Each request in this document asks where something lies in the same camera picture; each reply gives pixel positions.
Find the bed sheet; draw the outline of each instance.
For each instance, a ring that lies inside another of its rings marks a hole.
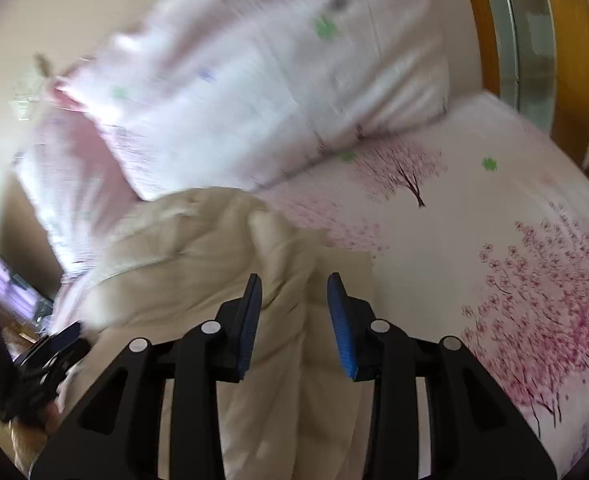
[[[333,244],[370,251],[379,317],[417,338],[461,337],[559,475],[579,459],[589,446],[589,181],[547,136],[480,94],[260,196]]]

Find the comforter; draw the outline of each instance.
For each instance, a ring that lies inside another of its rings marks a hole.
[[[84,281],[78,317],[94,346],[66,385],[69,412],[137,337],[181,338],[263,282],[252,364],[239,384],[218,385],[226,477],[336,478],[363,468],[351,447],[362,394],[339,364],[325,283],[341,272],[369,299],[365,253],[326,247],[323,233],[292,227],[240,190],[210,188],[144,203],[120,222]],[[166,398],[172,385],[166,389]],[[167,478],[170,407],[162,412],[159,471]]]

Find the green clover print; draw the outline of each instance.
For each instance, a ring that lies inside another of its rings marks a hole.
[[[112,96],[119,101],[123,101],[124,99],[127,99],[128,92],[125,88],[123,88],[123,86],[115,86],[112,89]]]
[[[357,158],[357,154],[355,152],[343,152],[339,156],[344,162],[352,162]]]
[[[481,161],[481,165],[483,166],[483,169],[486,171],[497,171],[497,161],[490,156],[484,158]]]
[[[324,41],[330,41],[338,33],[337,25],[325,16],[320,16],[315,20],[315,30],[317,31],[317,36]]]

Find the pillowcase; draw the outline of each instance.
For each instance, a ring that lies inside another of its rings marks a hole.
[[[434,0],[161,0],[63,89],[146,200],[254,190],[444,112]]]
[[[139,197],[80,112],[49,107],[15,173],[71,279],[89,270],[112,226]]]

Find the cherry blossom tree print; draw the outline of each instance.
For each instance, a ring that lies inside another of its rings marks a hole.
[[[537,227],[516,222],[521,246],[479,259],[488,266],[485,294],[463,339],[541,433],[540,413],[563,421],[562,389],[569,377],[589,381],[589,221],[571,220],[550,204],[553,219]]]
[[[415,140],[394,136],[368,142],[356,150],[351,175],[373,198],[388,200],[399,189],[408,189],[419,207],[425,207],[421,197],[422,184],[446,169],[440,151],[430,150]]]
[[[381,226],[366,218],[350,219],[342,206],[310,192],[280,192],[263,195],[271,206],[281,211],[297,227],[328,230],[331,247],[376,253],[385,248]]]

